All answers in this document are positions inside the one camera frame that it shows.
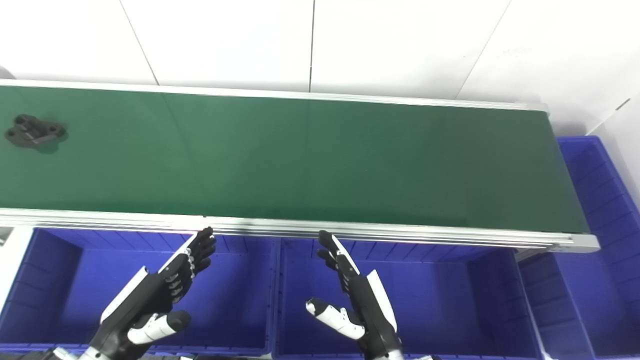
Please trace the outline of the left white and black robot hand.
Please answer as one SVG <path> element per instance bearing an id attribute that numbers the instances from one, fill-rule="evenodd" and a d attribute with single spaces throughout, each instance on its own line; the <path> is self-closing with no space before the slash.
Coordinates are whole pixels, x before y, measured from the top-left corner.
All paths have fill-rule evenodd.
<path id="1" fill-rule="evenodd" d="M 196 276 L 211 265 L 217 240 L 206 227 L 156 272 L 142 267 L 105 308 L 83 360 L 138 360 L 159 340 L 185 330 L 191 315 L 174 310 Z"/>

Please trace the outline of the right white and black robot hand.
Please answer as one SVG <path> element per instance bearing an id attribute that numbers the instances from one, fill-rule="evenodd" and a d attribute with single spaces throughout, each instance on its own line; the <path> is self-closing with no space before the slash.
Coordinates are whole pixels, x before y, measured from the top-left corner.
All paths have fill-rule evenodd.
<path id="1" fill-rule="evenodd" d="M 378 272 L 368 275 L 359 271 L 340 240 L 326 230 L 318 232 L 318 257 L 337 273 L 342 291 L 348 296 L 352 310 L 339 307 L 318 297 L 305 302 L 315 319 L 346 338 L 357 342 L 366 360 L 403 360 L 402 340 L 393 306 Z"/>

